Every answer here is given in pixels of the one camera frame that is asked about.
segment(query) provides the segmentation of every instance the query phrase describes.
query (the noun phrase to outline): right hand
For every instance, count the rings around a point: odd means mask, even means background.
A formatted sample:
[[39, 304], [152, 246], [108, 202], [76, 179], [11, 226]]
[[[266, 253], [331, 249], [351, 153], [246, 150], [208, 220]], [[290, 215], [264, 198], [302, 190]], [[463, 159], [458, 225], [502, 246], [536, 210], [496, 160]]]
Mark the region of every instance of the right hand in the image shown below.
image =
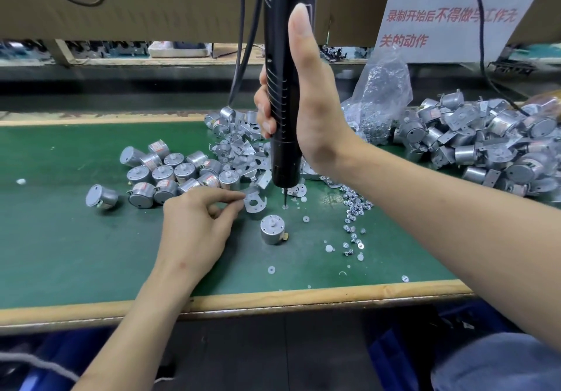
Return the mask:
[[[318, 174], [338, 179], [336, 165], [349, 144], [360, 139], [345, 122], [331, 67], [322, 61], [304, 4], [297, 4], [288, 19], [292, 60], [298, 71], [300, 105], [296, 135], [305, 159]], [[277, 130], [267, 97], [265, 66], [259, 75], [261, 88], [254, 96], [257, 121], [263, 137]]]

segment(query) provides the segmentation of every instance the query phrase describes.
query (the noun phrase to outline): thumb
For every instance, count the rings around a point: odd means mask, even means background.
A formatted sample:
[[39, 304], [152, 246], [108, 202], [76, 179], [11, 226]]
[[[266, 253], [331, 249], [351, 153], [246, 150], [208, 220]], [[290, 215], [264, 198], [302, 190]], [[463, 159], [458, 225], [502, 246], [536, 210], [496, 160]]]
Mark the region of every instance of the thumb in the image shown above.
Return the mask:
[[220, 216], [214, 220], [214, 228], [217, 234], [221, 236], [224, 240], [230, 235], [232, 231], [232, 223], [238, 216], [238, 212], [243, 208], [243, 200], [238, 200], [229, 203], [226, 206]]
[[315, 80], [321, 76], [323, 66], [318, 43], [314, 38], [308, 9], [304, 4], [297, 4], [288, 19], [288, 42], [300, 84], [302, 85], [303, 80]]

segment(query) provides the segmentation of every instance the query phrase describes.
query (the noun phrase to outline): electric screwdriver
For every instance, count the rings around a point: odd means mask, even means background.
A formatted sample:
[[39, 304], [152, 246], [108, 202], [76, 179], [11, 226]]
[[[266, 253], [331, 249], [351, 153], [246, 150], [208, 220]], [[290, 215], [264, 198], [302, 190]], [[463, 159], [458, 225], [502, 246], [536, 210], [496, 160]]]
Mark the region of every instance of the electric screwdriver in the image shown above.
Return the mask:
[[288, 45], [288, 18], [295, 5], [305, 4], [314, 25], [315, 0], [263, 0], [265, 2], [265, 71], [271, 116], [277, 131], [271, 138], [273, 183], [284, 189], [298, 184], [302, 152], [296, 139], [300, 90], [298, 73]]

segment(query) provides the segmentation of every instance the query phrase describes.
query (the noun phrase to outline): plastic bag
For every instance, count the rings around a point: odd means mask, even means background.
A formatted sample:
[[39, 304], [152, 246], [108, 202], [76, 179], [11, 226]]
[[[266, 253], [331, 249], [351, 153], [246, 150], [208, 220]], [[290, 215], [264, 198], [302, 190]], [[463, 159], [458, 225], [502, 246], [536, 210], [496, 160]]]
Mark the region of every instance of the plastic bag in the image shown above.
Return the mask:
[[413, 101], [409, 68], [397, 47], [376, 48], [366, 62], [352, 97], [341, 103], [345, 119], [369, 143], [387, 144], [392, 122]]

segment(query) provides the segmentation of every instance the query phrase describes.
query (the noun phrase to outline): cardboard box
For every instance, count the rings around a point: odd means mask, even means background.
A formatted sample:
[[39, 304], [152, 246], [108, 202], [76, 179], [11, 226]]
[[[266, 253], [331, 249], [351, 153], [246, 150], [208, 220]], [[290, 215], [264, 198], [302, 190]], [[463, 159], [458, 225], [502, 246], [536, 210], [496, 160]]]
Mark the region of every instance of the cardboard box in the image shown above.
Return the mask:
[[[315, 34], [331, 46], [373, 46], [387, 0], [318, 0]], [[2, 0], [0, 38], [237, 42], [239, 0]], [[249, 32], [255, 0], [246, 0]], [[511, 42], [561, 40], [561, 0], [535, 0]], [[256, 43], [263, 42], [260, 27]]]

